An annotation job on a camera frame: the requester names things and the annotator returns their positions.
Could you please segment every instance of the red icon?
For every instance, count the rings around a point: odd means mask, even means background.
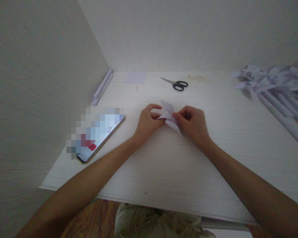
[[[93,151],[93,150],[95,150],[96,149],[96,145],[95,144],[91,144],[88,148],[91,150],[91,151]]]

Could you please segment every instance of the scissor blade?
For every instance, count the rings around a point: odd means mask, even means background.
[[[174,81],[171,81],[171,80],[168,80],[168,79],[164,79],[164,78],[161,78],[161,79],[163,79],[163,80],[165,80],[165,81],[167,81],[167,82],[169,82],[169,83],[174,84]]]

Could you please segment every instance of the hand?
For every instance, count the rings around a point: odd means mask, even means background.
[[[149,104],[145,109],[141,111],[138,126],[134,134],[134,138],[137,142],[144,143],[148,138],[165,123],[165,119],[159,119],[161,114],[156,112],[150,112],[152,109],[162,109],[162,106],[157,104]]]
[[[204,112],[200,109],[185,106],[172,116],[181,124],[185,133],[198,145],[208,145],[212,142],[209,136]]]

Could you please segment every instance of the scissors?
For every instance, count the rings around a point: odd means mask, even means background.
[[[189,84],[185,81],[171,81],[171,80],[168,80],[168,79],[164,79],[164,78],[161,78],[169,83],[172,83],[173,84],[173,88],[177,91],[183,91],[185,87],[187,87]]]

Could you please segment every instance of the clothing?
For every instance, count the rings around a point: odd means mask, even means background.
[[[201,217],[121,203],[114,238],[216,238],[201,226]]]

